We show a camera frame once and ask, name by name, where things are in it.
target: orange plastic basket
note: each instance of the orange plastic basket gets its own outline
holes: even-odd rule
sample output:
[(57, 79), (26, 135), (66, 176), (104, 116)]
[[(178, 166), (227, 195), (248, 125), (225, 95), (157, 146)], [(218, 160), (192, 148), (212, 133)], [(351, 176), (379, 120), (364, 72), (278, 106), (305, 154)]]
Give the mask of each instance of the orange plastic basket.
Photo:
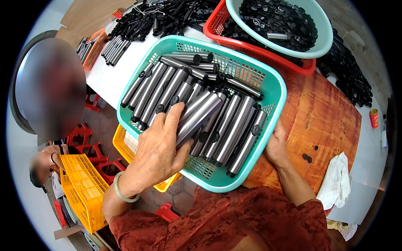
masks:
[[(113, 145), (117, 149), (117, 151), (124, 157), (124, 159), (131, 163), (135, 159), (135, 154), (127, 147), (124, 143), (124, 136), (125, 136), (126, 129), (124, 129), (121, 124), (116, 129), (116, 133), (113, 137)], [(177, 180), (181, 179), (183, 175), (181, 173), (176, 173), (168, 182), (162, 181), (161, 183), (154, 185), (154, 188), (162, 193), (166, 192), (169, 186), (175, 183)]]
[(101, 53), (103, 46), (106, 44), (106, 40), (109, 38), (105, 33), (105, 29), (101, 29), (100, 31), (95, 32), (89, 40), (94, 39), (99, 34), (100, 36), (95, 41), (94, 45), (92, 46), (91, 50), (88, 53), (88, 56), (84, 61), (83, 66), (84, 70), (86, 71), (90, 71), (92, 69), (92, 66), (94, 66), (94, 63), (99, 56), (99, 53)]
[(109, 185), (85, 154), (60, 157), (67, 172), (61, 172), (63, 191), (85, 229), (92, 234), (107, 225), (102, 201)]
[(316, 69), (315, 59), (302, 59), (303, 67), (299, 67), (289, 60), (276, 55), (270, 51), (245, 43), (239, 40), (235, 40), (228, 37), (222, 37), (222, 31), (224, 31), (224, 24), (226, 19), (230, 16), (228, 9), (226, 8), (226, 0), (216, 6), (214, 12), (209, 16), (207, 22), (204, 24), (203, 32), (205, 36), (210, 39), (216, 40), (219, 45), (244, 53), (250, 57), (253, 57), (269, 66), (285, 68), (291, 73), (299, 73), (305, 76), (312, 75)]

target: wooden table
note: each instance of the wooden table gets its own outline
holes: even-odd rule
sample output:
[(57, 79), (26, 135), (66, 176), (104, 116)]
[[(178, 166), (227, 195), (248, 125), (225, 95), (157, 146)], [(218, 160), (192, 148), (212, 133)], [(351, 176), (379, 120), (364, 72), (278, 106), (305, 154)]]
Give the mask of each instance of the wooden table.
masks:
[[(293, 75), (277, 69), (287, 87), (281, 121), (286, 129), (289, 159), (318, 193), (329, 161), (341, 152), (348, 157), (349, 171), (360, 136), (361, 115), (350, 101), (317, 72)], [(303, 159), (306, 153), (312, 163)], [(278, 174), (263, 153), (243, 183), (248, 188), (269, 186), (282, 192)]]

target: teal plastic basket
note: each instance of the teal plastic basket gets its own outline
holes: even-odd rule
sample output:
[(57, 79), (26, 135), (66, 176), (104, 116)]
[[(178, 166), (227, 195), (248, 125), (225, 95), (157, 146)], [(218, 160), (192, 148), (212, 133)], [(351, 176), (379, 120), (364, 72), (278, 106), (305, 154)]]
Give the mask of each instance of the teal plastic basket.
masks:
[(250, 36), (254, 37), (264, 45), (279, 51), (283, 54), (297, 57), (297, 58), (305, 58), (305, 59), (314, 59), (324, 56), (332, 46), (333, 34), (331, 23), (327, 15), (321, 6), (314, 0), (286, 0), (288, 3), (297, 5), (299, 7), (303, 7), (307, 14), (311, 16), (316, 24), (316, 28), (318, 31), (318, 38), (315, 45), (310, 48), (310, 50), (306, 52), (293, 51), (288, 48), (277, 45), (274, 42), (265, 39), (260, 36), (257, 32), (252, 30), (248, 25), (246, 25), (243, 20), (241, 20), (239, 15), (239, 8), (243, 2), (243, 0), (226, 0), (226, 7), (228, 8), (228, 12), (232, 16), (233, 20)]
[[(261, 104), (261, 109), (268, 114), (268, 117), (254, 148), (238, 175), (234, 178), (229, 178), (226, 176), (226, 167), (216, 167), (201, 157), (191, 155), (188, 155), (186, 164), (183, 170), (180, 171), (182, 175), (208, 191), (217, 193), (232, 191), (246, 180), (274, 130), (286, 101), (285, 82), (273, 68), (242, 53), (220, 45), (171, 35), (159, 39), (149, 49), (127, 83), (120, 100), (148, 62), (157, 62), (162, 54), (171, 53), (172, 51), (211, 52), (214, 54), (214, 62), (220, 64), (221, 72), (233, 75), (235, 79), (254, 87), (264, 94), (264, 99), (259, 103)], [(117, 118), (120, 124), (131, 135), (138, 138), (142, 131), (137, 128), (136, 123), (130, 121), (132, 111), (128, 108), (122, 108), (120, 101), (117, 107)]]

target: white wall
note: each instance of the white wall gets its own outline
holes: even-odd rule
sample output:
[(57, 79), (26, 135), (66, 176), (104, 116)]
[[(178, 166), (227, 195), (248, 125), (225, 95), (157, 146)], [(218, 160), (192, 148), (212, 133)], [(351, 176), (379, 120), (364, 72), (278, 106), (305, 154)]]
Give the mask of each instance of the white wall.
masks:
[[(35, 23), (25, 44), (36, 35), (59, 30), (60, 21), (74, 0), (54, 0)], [(8, 159), (15, 187), (28, 218), (50, 250), (75, 251), (69, 239), (54, 239), (53, 232), (61, 228), (49, 199), (42, 189), (34, 187), (29, 179), (29, 160), (37, 147), (37, 136), (22, 130), (7, 107), (6, 139)]]

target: hand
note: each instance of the hand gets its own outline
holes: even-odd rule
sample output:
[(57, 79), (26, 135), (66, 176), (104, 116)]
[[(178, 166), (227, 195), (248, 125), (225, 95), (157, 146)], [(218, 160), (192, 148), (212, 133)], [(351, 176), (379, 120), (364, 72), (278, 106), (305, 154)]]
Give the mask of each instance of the hand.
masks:
[(286, 131), (281, 120), (275, 126), (274, 132), (269, 138), (268, 144), (265, 147), (265, 153), (268, 159), (278, 167), (287, 167), (290, 164), (286, 152)]
[(175, 104), (169, 113), (158, 113), (154, 123), (140, 134), (134, 161), (119, 178), (120, 192), (126, 198), (158, 184), (184, 167), (194, 140), (176, 151), (176, 133), (184, 103)]

